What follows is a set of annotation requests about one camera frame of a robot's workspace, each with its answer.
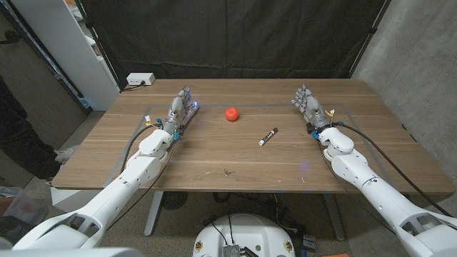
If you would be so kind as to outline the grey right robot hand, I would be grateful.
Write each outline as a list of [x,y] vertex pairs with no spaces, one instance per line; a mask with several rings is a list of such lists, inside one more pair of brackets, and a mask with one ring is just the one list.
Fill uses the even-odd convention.
[[331,122],[328,120],[322,105],[306,84],[297,89],[295,99],[292,99],[291,103],[303,115],[308,134],[319,134],[331,127]]

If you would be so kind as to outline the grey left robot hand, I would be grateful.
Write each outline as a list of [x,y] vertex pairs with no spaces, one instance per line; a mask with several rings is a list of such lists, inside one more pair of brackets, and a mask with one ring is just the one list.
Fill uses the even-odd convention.
[[163,124],[163,130],[174,135],[183,132],[187,123],[199,109],[199,104],[192,101],[193,96],[189,87],[185,86],[172,100],[167,117]]

